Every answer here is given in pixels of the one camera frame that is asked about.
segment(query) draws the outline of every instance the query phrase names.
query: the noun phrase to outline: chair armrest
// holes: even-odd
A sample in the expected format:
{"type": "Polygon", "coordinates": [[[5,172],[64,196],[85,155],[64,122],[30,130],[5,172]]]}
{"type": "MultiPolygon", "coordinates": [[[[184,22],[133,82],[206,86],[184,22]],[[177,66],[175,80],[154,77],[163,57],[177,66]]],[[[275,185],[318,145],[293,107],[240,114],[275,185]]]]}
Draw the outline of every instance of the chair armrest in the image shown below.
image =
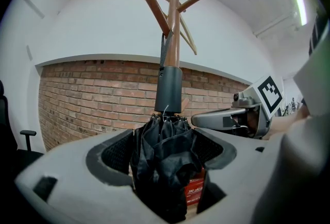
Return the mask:
{"type": "Polygon", "coordinates": [[[35,136],[37,134],[37,132],[35,131],[28,131],[28,130],[23,130],[20,132],[20,134],[22,135],[32,135],[32,136],[35,136]]]}
{"type": "Polygon", "coordinates": [[[28,151],[31,151],[30,135],[35,136],[37,133],[35,131],[23,130],[20,132],[20,134],[25,135],[26,148],[28,151]]]}

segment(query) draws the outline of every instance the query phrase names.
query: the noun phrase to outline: wooden pole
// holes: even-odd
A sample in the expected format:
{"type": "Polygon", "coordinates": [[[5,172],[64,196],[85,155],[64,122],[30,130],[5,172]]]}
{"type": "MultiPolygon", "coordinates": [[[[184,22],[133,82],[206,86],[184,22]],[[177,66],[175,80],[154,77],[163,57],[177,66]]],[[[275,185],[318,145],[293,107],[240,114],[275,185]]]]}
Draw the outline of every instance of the wooden pole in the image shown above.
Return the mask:
{"type": "Polygon", "coordinates": [[[173,35],[164,63],[164,65],[176,67],[179,67],[180,62],[180,14],[177,10],[178,7],[179,0],[170,0],[167,22],[173,35]]]}
{"type": "Polygon", "coordinates": [[[170,28],[167,24],[165,16],[163,15],[163,12],[161,11],[158,2],[156,0],[146,0],[146,2],[148,3],[151,11],[153,12],[154,17],[156,18],[163,34],[167,38],[170,32],[170,28]]]}
{"type": "Polygon", "coordinates": [[[199,0],[187,0],[185,3],[181,4],[178,8],[178,12],[183,12],[193,4],[197,3],[199,0]]]}

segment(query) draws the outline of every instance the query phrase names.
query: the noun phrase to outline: wire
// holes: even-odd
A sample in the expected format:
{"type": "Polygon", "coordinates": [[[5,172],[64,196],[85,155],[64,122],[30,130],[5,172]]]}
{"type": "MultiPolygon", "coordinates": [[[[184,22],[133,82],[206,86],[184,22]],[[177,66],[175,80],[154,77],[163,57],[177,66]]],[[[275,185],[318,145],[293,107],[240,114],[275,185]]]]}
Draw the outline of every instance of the wire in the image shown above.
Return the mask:
{"type": "Polygon", "coordinates": [[[168,106],[169,105],[167,104],[167,106],[166,106],[166,108],[164,109],[164,112],[163,112],[163,122],[166,122],[166,120],[164,120],[164,113],[165,113],[165,111],[166,111],[166,109],[167,109],[168,106]]]}
{"type": "Polygon", "coordinates": [[[246,128],[246,129],[248,129],[248,126],[245,126],[245,125],[240,125],[239,127],[237,127],[236,125],[232,126],[232,129],[238,129],[238,128],[246,128]]]}

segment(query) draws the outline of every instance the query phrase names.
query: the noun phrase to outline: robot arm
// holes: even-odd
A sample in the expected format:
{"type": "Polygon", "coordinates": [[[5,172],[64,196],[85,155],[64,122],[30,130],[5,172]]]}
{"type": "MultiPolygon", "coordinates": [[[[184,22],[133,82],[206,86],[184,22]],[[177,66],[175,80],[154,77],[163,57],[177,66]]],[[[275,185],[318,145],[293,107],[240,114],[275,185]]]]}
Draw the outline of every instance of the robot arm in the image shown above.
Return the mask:
{"type": "Polygon", "coordinates": [[[196,114],[191,123],[229,134],[261,138],[269,131],[272,116],[282,100],[273,77],[266,75],[235,94],[231,109],[196,114]]]}

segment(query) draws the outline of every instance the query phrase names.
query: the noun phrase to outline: person's arm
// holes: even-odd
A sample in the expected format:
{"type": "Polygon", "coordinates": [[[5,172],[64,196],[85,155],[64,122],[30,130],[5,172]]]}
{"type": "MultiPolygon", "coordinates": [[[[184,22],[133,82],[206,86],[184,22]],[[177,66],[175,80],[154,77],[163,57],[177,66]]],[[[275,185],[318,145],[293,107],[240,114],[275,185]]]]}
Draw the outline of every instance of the person's arm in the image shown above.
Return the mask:
{"type": "Polygon", "coordinates": [[[263,138],[267,140],[275,133],[287,131],[294,122],[296,122],[297,120],[304,119],[308,115],[309,111],[306,105],[302,105],[296,112],[288,116],[273,117],[270,129],[263,138]]]}

